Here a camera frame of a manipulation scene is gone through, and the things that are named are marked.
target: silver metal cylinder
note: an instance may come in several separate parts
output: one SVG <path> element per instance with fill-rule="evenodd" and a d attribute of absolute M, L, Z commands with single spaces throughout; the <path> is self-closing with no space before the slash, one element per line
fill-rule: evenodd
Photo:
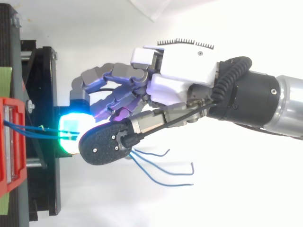
<path fill-rule="evenodd" d="M 27 158 L 27 168 L 42 167 L 40 159 L 32 157 Z"/>
<path fill-rule="evenodd" d="M 279 76 L 280 99 L 273 118 L 264 125 L 270 132 L 303 136 L 303 80 Z"/>
<path fill-rule="evenodd" d="M 31 54 L 32 54 L 31 51 L 22 51 L 21 52 L 21 60 L 22 61 L 28 61 Z"/>

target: cyan light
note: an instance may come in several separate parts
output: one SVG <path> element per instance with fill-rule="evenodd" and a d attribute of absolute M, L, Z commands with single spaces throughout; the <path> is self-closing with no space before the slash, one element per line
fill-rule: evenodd
<path fill-rule="evenodd" d="M 87 113 L 69 113 L 63 115 L 59 120 L 59 130 L 75 131 L 83 135 L 95 125 L 95 119 L 92 115 Z M 74 134 L 60 132 L 61 137 L 75 136 Z M 61 147 L 70 154 L 79 154 L 78 142 L 79 140 L 59 140 Z"/>

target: black cable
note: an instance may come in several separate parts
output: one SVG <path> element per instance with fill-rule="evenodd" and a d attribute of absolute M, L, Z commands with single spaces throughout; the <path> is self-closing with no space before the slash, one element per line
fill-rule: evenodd
<path fill-rule="evenodd" d="M 252 66 L 248 57 L 237 57 L 227 60 L 234 65 L 220 77 L 213 88 L 211 99 L 220 102 L 225 99 L 226 92 L 233 86 L 235 81 L 242 77 Z"/>
<path fill-rule="evenodd" d="M 248 126 L 248 125 L 243 125 L 243 124 L 237 124 L 237 123 L 234 123 L 240 127 L 243 127 L 245 129 L 249 129 L 249 130 L 253 130 L 253 131 L 257 131 L 257 132 L 261 132 L 261 133 L 265 133 L 265 134 L 269 134 L 269 135 L 274 135 L 274 136 L 284 136 L 284 137 L 290 137 L 290 138 L 293 138 L 295 140 L 303 140 L 302 138 L 300 137 L 293 137 L 293 136 L 286 136 L 286 135 L 283 135 L 283 134 L 278 134 L 278 133 L 274 133 L 274 132 L 269 132 L 269 131 L 266 131 L 266 130 L 262 130 L 260 128 L 255 128 L 255 127 L 251 127 L 251 126 Z"/>
<path fill-rule="evenodd" d="M 123 144 L 124 147 L 126 148 L 131 148 L 132 146 L 138 144 L 140 142 L 140 140 L 144 139 L 145 136 L 148 136 L 148 135 L 151 135 L 153 134 L 154 132 L 157 132 L 161 129 L 165 129 L 173 124 L 176 124 L 180 121 L 183 121 L 185 119 L 187 119 L 188 117 L 198 113 L 198 112 L 201 112 L 203 111 L 204 109 L 207 109 L 207 108 L 212 108 L 212 107 L 215 107 L 217 106 L 218 104 L 217 103 L 210 103 L 210 104 L 207 104 L 207 105 L 204 105 L 204 106 L 201 106 L 179 118 L 176 118 L 175 120 L 172 120 L 170 122 L 167 122 L 157 128 L 154 128 L 154 129 L 151 129 L 145 133 L 132 133 L 132 134 L 129 134 L 129 135 L 126 135 L 126 136 L 123 136 L 121 137 L 121 142 Z"/>
<path fill-rule="evenodd" d="M 176 123 L 178 123 L 178 122 L 180 122 L 180 121 L 182 121 L 184 119 L 187 119 L 188 117 L 191 117 L 192 115 L 194 115 L 194 114 L 196 114 L 198 112 L 201 112 L 202 110 L 215 107 L 216 105 L 217 105 L 216 103 L 210 103 L 210 104 L 204 105 L 202 107 L 199 107 L 199 108 L 197 108 L 197 109 L 195 109 L 195 110 L 193 110 L 193 111 L 191 111 L 191 112 L 189 112 L 189 113 L 187 113 L 187 114 L 185 114 L 185 115 L 183 115 L 181 117 L 178 117 L 178 118 L 176 118 L 176 119 L 174 119 L 174 120 L 172 120 L 170 122 L 167 122 L 167 123 L 165 123 L 165 124 L 163 124 L 163 125 L 161 125 L 161 126 L 159 126 L 157 128 L 151 129 L 151 130 L 149 130 L 149 131 L 147 131 L 145 133 L 140 133 L 140 137 L 139 138 L 142 137 L 142 139 L 143 139 L 145 136 L 148 136 L 148 135 L 150 135 L 150 134 L 152 134 L 154 132 L 157 132 L 157 131 L 159 131 L 161 129 L 165 129 L 165 128 L 173 125 L 173 124 L 176 124 Z"/>
<path fill-rule="evenodd" d="M 278 133 L 274 133 L 274 132 L 269 132 L 269 131 L 266 131 L 266 130 L 262 130 L 260 128 L 255 128 L 255 127 L 252 127 L 252 126 L 248 126 L 248 125 L 243 125 L 243 124 L 237 124 L 237 123 L 234 123 L 240 127 L 243 127 L 245 129 L 249 129 L 249 130 L 253 130 L 253 131 L 257 131 L 257 132 L 261 132 L 261 133 L 265 133 L 265 134 L 269 134 L 269 135 L 274 135 L 274 136 L 286 136 L 286 135 L 283 135 L 283 134 L 278 134 Z"/>

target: black metal frame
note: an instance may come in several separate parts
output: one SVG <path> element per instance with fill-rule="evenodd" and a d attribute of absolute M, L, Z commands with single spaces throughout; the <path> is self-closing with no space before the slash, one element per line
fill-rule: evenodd
<path fill-rule="evenodd" d="M 21 41 L 22 51 L 31 51 L 22 62 L 23 81 L 30 100 L 35 104 L 27 114 L 27 125 L 58 128 L 59 107 L 56 105 L 56 70 L 51 47 L 36 48 L 35 40 Z M 28 198 L 30 221 L 37 221 L 38 211 L 48 210 L 50 216 L 61 210 L 60 164 L 62 149 L 57 140 L 27 139 L 27 158 L 38 157 L 42 168 L 28 168 Z"/>

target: white background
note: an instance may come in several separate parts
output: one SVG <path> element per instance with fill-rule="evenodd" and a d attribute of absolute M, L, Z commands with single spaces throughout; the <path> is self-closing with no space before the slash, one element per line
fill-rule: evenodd
<path fill-rule="evenodd" d="M 58 104 L 71 82 L 106 62 L 128 63 L 135 47 L 190 38 L 214 44 L 218 60 L 249 56 L 252 70 L 303 78 L 302 3 L 298 0 L 173 0 L 156 22 L 127 0 L 9 0 L 21 37 L 57 52 Z M 302 142 L 201 119 L 147 137 L 138 148 L 171 152 L 154 161 L 193 177 L 164 175 L 156 185 L 131 160 L 91 166 L 81 156 L 61 164 L 62 210 L 39 213 L 32 227 L 303 226 Z"/>

